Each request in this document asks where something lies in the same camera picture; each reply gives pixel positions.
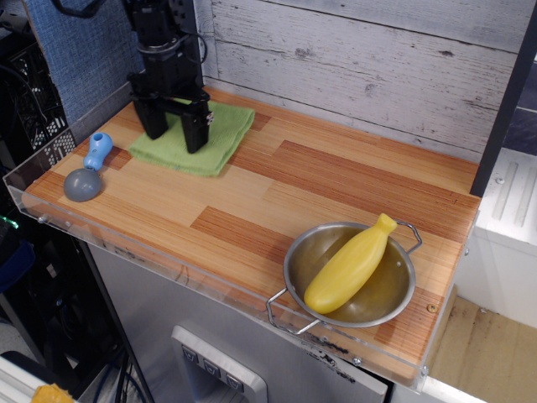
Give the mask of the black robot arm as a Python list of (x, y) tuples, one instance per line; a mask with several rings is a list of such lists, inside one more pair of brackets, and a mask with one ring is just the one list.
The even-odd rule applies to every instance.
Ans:
[(128, 81), (138, 118), (151, 139), (169, 128), (167, 114), (182, 124), (186, 150), (206, 145), (212, 112), (201, 65), (205, 40), (196, 32), (191, 1), (124, 1), (123, 9), (138, 38), (144, 71)]

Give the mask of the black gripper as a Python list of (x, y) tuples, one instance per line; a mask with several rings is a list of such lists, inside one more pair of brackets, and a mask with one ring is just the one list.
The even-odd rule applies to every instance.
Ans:
[(144, 71), (131, 74), (133, 104), (145, 133), (158, 139), (169, 128), (161, 103), (189, 101), (180, 113), (186, 149), (194, 154), (209, 140), (213, 114), (203, 90), (201, 56), (195, 36), (173, 36), (160, 44), (140, 40)]

